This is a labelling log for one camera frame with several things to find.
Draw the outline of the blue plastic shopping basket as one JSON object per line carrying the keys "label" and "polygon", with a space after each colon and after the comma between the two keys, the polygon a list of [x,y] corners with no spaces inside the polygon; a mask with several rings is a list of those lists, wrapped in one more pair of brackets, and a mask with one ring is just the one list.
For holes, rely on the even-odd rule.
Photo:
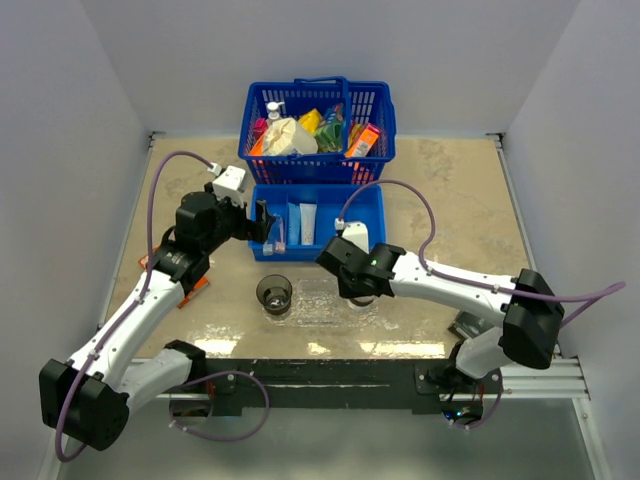
{"label": "blue plastic shopping basket", "polygon": [[[310,155],[250,156],[256,143],[252,129],[267,117],[266,104],[284,102],[284,118],[299,119],[316,108],[321,114],[344,104],[343,150]],[[366,157],[347,158],[348,134],[354,124],[371,123],[381,135]],[[380,177],[396,156],[396,117],[389,85],[382,81],[352,81],[341,76],[297,78],[289,82],[254,82],[250,85],[240,130],[238,156],[247,162],[259,184],[363,184]]]}

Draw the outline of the clear small textured tray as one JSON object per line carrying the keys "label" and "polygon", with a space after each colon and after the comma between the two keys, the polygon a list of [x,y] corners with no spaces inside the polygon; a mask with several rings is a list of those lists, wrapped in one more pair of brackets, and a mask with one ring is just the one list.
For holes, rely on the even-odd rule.
{"label": "clear small textured tray", "polygon": [[294,289],[292,320],[300,326],[334,326],[347,318],[347,306],[330,279],[302,279]]}

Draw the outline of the dark package on table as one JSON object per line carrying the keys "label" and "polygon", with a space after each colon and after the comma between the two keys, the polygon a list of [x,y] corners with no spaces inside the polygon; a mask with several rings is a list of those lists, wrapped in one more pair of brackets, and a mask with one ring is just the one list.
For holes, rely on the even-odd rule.
{"label": "dark package on table", "polygon": [[459,311],[447,330],[459,340],[477,338],[491,330],[493,325],[465,311]]}

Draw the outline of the yellow snack packet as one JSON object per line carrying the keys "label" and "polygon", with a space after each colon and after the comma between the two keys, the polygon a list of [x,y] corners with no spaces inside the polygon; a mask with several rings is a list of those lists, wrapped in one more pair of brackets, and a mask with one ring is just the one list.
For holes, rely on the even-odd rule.
{"label": "yellow snack packet", "polygon": [[301,115],[298,119],[298,122],[306,132],[314,136],[315,132],[323,122],[323,115],[319,112],[318,109],[314,108]]}

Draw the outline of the orange box on table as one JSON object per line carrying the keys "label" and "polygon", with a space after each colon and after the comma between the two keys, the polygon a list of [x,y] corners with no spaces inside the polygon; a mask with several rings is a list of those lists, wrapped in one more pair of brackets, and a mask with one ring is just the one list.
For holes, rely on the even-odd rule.
{"label": "orange box on table", "polygon": [[[140,257],[137,261],[138,265],[145,269],[147,267],[149,256],[145,254]],[[204,289],[206,289],[210,285],[209,279],[206,276],[203,276],[193,287],[193,289],[182,299],[182,301],[177,305],[178,309],[184,308],[195,296],[199,295]]]}

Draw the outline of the white-blue wrapped toothbrush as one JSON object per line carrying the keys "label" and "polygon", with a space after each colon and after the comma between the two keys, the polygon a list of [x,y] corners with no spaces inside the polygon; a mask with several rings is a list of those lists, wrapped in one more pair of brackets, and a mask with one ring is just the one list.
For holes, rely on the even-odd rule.
{"label": "white-blue wrapped toothbrush", "polygon": [[275,253],[275,241],[273,239],[267,239],[262,245],[262,254],[264,256],[271,256]]}

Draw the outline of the cream paper bag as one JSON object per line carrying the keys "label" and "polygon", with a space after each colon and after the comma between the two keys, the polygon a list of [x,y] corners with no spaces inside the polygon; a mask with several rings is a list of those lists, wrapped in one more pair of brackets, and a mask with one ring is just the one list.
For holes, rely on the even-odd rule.
{"label": "cream paper bag", "polygon": [[274,121],[267,129],[262,153],[266,156],[309,155],[318,152],[314,136],[294,118]]}

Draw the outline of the pink wrapped toothbrush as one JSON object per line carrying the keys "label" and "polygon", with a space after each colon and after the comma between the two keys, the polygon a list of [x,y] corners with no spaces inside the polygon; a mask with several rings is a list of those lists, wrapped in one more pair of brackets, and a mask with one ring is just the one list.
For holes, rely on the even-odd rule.
{"label": "pink wrapped toothbrush", "polygon": [[286,251],[285,229],[284,221],[279,218],[276,220],[274,226],[275,240],[274,240],[274,252],[277,254],[284,254]]}

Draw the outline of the dark brown banded cup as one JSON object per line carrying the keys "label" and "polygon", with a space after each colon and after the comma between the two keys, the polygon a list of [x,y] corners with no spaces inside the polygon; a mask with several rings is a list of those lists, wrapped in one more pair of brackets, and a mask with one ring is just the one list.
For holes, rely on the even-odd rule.
{"label": "dark brown banded cup", "polygon": [[283,275],[267,275],[256,286],[258,302],[265,312],[272,316],[281,316],[290,310],[292,295],[292,284]]}

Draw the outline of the orange scrub package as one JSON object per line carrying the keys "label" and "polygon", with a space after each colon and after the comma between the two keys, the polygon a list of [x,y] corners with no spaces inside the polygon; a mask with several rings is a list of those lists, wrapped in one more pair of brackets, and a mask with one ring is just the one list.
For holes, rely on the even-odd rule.
{"label": "orange scrub package", "polygon": [[263,155],[263,143],[265,135],[262,135],[254,144],[249,152],[250,156],[262,156]]}

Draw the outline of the green sponge package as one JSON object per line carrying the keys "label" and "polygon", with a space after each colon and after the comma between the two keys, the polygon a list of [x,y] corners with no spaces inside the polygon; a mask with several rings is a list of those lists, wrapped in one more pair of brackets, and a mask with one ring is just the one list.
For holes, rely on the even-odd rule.
{"label": "green sponge package", "polygon": [[318,152],[340,152],[343,150],[344,104],[329,107],[314,132]]}

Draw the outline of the clear oval textured tray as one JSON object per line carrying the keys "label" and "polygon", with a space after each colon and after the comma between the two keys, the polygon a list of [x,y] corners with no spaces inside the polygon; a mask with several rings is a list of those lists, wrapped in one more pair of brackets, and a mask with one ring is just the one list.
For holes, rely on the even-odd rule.
{"label": "clear oval textured tray", "polygon": [[329,279],[302,279],[293,285],[291,306],[283,314],[263,310],[271,323],[283,327],[363,327],[370,324],[379,311],[378,302],[356,305],[338,295],[337,284]]}

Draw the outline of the white orange toothpaste tube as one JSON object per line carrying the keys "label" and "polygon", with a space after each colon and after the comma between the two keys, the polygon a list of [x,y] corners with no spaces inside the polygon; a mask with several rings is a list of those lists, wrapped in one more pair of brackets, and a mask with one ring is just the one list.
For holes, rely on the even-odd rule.
{"label": "white orange toothpaste tube", "polygon": [[311,203],[300,203],[300,244],[313,245],[315,240],[315,225],[317,205]]}

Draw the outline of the pink box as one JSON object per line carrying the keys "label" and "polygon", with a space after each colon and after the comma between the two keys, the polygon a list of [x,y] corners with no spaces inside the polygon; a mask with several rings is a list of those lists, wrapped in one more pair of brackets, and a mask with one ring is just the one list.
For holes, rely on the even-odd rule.
{"label": "pink box", "polygon": [[269,128],[269,124],[268,124],[267,119],[264,118],[264,117],[258,118],[254,122],[253,129],[252,129],[254,140],[256,142],[258,142],[263,137],[263,135],[266,133],[268,128]]}

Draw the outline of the clear blue banded cup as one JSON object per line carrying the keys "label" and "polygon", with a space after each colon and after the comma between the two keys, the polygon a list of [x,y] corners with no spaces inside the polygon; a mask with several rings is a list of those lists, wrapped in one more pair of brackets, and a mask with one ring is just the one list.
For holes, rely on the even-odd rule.
{"label": "clear blue banded cup", "polygon": [[347,303],[352,309],[359,311],[371,307],[375,300],[376,298],[374,296],[367,296],[348,299]]}

